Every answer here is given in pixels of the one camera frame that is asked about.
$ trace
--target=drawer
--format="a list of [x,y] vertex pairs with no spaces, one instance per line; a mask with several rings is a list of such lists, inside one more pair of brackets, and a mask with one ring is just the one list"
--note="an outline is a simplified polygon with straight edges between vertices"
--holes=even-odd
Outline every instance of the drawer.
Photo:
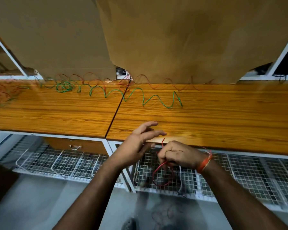
[[66,139],[55,137],[44,137],[44,140],[50,144],[51,147],[58,150],[74,150],[85,153],[96,153],[107,155],[108,153],[101,141],[91,141],[83,139]]

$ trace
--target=wooden tabletop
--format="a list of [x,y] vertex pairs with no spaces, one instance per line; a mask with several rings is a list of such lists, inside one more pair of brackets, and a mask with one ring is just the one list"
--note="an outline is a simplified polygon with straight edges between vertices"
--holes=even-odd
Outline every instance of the wooden tabletop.
[[[15,85],[23,83],[13,81],[7,89]],[[17,99],[0,106],[0,130],[104,138],[122,95],[113,91],[105,98],[103,90],[96,88],[90,97],[90,87],[81,88],[81,93],[77,93],[77,88],[59,93],[55,87],[40,88],[35,82],[31,83],[30,89],[23,89]],[[113,89],[126,90],[125,86],[113,82],[105,88],[107,94]]]
[[145,101],[157,94],[167,106],[172,104],[176,91],[183,107],[176,96],[172,108],[164,107],[156,96],[142,106],[143,96],[138,89],[127,102],[122,101],[107,139],[124,140],[143,122],[158,121],[155,129],[168,133],[165,142],[288,154],[288,85],[195,85],[198,90],[187,85],[178,92],[173,85],[152,89],[149,84],[134,84],[125,97],[136,87],[143,89]]

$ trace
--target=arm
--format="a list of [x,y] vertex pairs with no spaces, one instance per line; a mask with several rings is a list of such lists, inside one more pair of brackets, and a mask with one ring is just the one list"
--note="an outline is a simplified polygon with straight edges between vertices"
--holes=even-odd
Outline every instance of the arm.
[[70,206],[53,230],[98,229],[108,205],[114,184],[123,168],[133,165],[154,143],[145,143],[164,131],[154,131],[157,122],[142,124],[100,167],[92,181]]
[[[161,163],[167,160],[172,165],[176,163],[196,169],[208,155],[188,145],[171,141],[159,152],[158,157]],[[202,175],[234,230],[288,230],[284,222],[240,186],[213,159],[204,168]]]

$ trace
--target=drawer handle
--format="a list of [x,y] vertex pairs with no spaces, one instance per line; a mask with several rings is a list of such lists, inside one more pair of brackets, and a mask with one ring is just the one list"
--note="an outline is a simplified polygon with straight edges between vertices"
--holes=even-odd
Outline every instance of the drawer handle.
[[71,150],[78,150],[78,149],[82,148],[81,146],[76,146],[76,145],[70,145],[69,147]]

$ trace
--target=wire mesh shelf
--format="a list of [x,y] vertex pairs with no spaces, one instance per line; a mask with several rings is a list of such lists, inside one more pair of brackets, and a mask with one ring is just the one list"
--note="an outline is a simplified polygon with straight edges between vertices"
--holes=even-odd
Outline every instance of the wire mesh shelf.
[[[42,143],[36,150],[27,150],[32,139],[24,136],[1,159],[0,164],[17,173],[89,183],[108,156],[72,150],[56,150]],[[115,187],[124,188],[120,178]]]
[[[134,174],[134,185],[137,191],[181,195],[216,202],[206,180],[196,170],[174,168],[175,176],[168,185],[156,186],[152,181],[152,173],[159,166],[157,154],[160,148],[147,151],[137,163]],[[214,159],[231,176],[260,200],[269,209],[288,212],[288,159],[243,156],[227,153],[214,153]],[[164,184],[171,178],[170,172],[159,170],[154,177],[157,184]]]

